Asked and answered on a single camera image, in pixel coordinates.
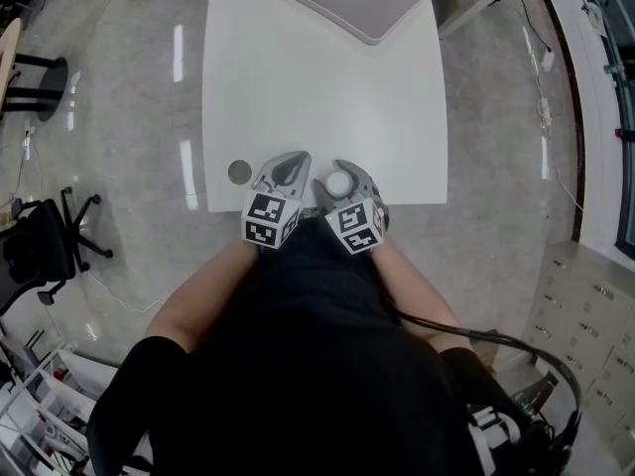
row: black chair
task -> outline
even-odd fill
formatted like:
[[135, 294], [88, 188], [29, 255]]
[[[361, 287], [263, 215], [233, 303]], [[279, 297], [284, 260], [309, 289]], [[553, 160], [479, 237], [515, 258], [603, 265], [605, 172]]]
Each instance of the black chair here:
[[[33, 202], [16, 199], [11, 206], [11, 215], [17, 223], [0, 233], [0, 316], [26, 291], [57, 282], [50, 291], [38, 292], [44, 305], [52, 305], [53, 296], [74, 278], [75, 262], [81, 272], [90, 268], [81, 260], [79, 245], [112, 259], [111, 250], [102, 250], [79, 234], [79, 224], [90, 204], [99, 204], [101, 197], [97, 194], [89, 197], [73, 220], [66, 202], [66, 195], [71, 193], [71, 187], [62, 191], [63, 219], [52, 199]], [[20, 217], [30, 208], [34, 209], [28, 216]]]

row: gray floor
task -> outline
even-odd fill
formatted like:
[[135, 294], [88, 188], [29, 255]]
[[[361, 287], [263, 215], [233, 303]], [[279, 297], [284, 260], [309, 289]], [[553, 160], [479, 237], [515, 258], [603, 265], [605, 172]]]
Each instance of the gray floor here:
[[[438, 18], [452, 0], [434, 0]], [[553, 156], [573, 189], [572, 104], [553, 28], [540, 0], [526, 0], [534, 25], [554, 45], [543, 85], [560, 102]], [[86, 255], [92, 272], [130, 308], [165, 299], [239, 235], [236, 213], [206, 210], [200, 92], [207, 0], [48, 0], [25, 32], [22, 53], [67, 57], [73, 83], [46, 124], [32, 117], [37, 154], [24, 164], [18, 194], [74, 199], [99, 192], [87, 234], [112, 247], [110, 262]], [[518, 0], [486, 9], [442, 43], [449, 127], [446, 205], [392, 207], [391, 234], [441, 290], [460, 319], [519, 334], [531, 305], [546, 242], [569, 238], [572, 202], [541, 177], [537, 88]], [[175, 27], [184, 29], [184, 79], [174, 83]], [[25, 67], [20, 84], [41, 75]], [[0, 131], [0, 202], [15, 186], [25, 116]], [[198, 210], [187, 210], [181, 143], [190, 141]], [[49, 308], [55, 327], [82, 350], [117, 362], [156, 313], [128, 312], [89, 274], [69, 283]], [[36, 293], [2, 318], [26, 340], [49, 315]]]

